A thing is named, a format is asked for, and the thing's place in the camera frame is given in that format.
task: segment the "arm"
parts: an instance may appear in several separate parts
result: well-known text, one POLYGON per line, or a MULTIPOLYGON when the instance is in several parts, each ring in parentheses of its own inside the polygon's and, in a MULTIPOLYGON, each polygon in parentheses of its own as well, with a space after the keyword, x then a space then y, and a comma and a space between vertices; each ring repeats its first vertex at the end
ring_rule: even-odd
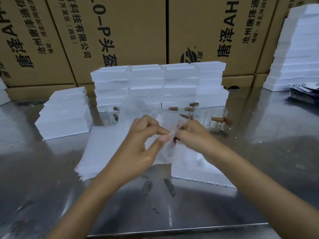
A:
POLYGON ((318 238, 319 211, 265 175, 191 120, 176 137, 202 153, 259 210, 282 238, 318 238))
POLYGON ((135 119, 129 133, 106 167, 97 175, 76 203, 46 239, 86 238, 109 198, 123 185, 145 173, 169 140, 169 132, 149 116, 135 119), (145 141, 160 136, 145 150, 145 141))

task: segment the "stainless steel table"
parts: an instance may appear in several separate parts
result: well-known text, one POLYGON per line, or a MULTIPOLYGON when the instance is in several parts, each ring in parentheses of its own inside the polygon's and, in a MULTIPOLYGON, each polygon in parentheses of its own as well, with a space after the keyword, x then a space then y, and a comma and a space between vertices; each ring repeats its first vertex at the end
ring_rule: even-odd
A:
MULTIPOLYGON (((288 92, 230 91, 234 125, 213 132, 281 185, 319 208, 319 111, 288 92)), ((42 238, 89 184, 75 166, 89 133, 42 141, 34 122, 42 104, 0 107, 0 238, 42 238)), ((105 114, 92 108, 94 125, 105 114)), ((90 235, 146 233, 263 224, 236 189, 174 179, 152 167, 120 189, 90 235)))

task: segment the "left hand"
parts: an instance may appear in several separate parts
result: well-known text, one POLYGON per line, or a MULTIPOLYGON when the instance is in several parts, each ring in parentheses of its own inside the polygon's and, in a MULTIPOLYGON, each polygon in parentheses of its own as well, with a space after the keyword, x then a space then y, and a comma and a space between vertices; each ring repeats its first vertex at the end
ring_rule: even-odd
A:
POLYGON ((105 183, 111 181, 120 188, 144 174, 167 141, 169 131, 162 128, 158 121, 147 115, 135 119, 121 146, 98 176, 105 177, 105 183), (160 136, 146 150, 146 140, 155 134, 160 136))

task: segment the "hand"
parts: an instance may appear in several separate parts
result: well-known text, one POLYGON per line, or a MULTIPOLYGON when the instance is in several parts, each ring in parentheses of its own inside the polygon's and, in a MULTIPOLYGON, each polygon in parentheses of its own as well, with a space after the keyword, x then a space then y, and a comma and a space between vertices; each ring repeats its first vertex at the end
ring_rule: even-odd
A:
POLYGON ((175 134, 186 147, 201 153, 211 156, 217 148, 223 146, 217 139, 196 120, 189 120, 175 134))
POLYGON ((150 116, 135 119, 121 146, 101 173, 105 174, 108 182, 116 183, 120 188, 145 173, 167 141, 169 131, 158 121, 150 116), (145 141, 155 134, 160 136, 146 150, 145 141))

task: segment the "right hand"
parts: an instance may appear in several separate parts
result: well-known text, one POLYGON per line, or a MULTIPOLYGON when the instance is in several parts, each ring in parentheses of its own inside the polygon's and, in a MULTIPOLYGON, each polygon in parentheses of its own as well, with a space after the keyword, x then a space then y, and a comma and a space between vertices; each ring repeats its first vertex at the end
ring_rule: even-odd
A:
POLYGON ((189 120, 183 127, 175 133, 186 147, 206 156, 214 156, 218 148, 223 144, 214 138, 196 120, 189 120))

